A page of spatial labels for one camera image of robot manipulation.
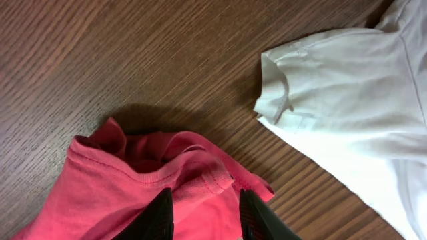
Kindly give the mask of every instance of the wood grain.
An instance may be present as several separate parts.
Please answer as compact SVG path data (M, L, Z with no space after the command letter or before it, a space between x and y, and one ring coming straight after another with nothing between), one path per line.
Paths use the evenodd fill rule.
M401 239L252 111L262 51L372 25L389 2L0 1L0 238L36 216L70 139L114 116L128 132L206 136L271 183L304 239Z

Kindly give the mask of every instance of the black object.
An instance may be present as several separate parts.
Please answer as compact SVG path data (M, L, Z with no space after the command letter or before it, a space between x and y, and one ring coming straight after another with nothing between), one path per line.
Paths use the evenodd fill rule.
M240 223L244 240L301 240L252 191L240 190ZM114 240L172 240L172 191L166 188Z
M172 240L172 190L163 189L157 197L114 240Z
M240 190L239 212L244 240L301 240L252 190Z

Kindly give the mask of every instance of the wooden surface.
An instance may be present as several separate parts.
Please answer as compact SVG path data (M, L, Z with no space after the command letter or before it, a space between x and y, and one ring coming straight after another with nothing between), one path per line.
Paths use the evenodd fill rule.
M252 111L262 51L318 31L373 26L388 4L1 0L0 238L36 216L70 139L114 116L126 131L206 136L271 183L272 209L303 239L401 239Z

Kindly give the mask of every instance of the white cloth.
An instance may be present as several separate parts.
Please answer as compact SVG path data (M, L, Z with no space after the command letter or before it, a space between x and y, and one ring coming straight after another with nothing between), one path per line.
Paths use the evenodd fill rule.
M427 0L375 29L317 33L261 55L258 120L406 239L427 239Z

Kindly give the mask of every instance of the red garment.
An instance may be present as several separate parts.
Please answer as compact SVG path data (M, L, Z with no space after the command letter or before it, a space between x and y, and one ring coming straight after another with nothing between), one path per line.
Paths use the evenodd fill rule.
M242 235L239 190L264 201L270 186L192 132L126 136L113 120L76 136L37 218L14 239L111 239L165 187L173 190L175 240Z

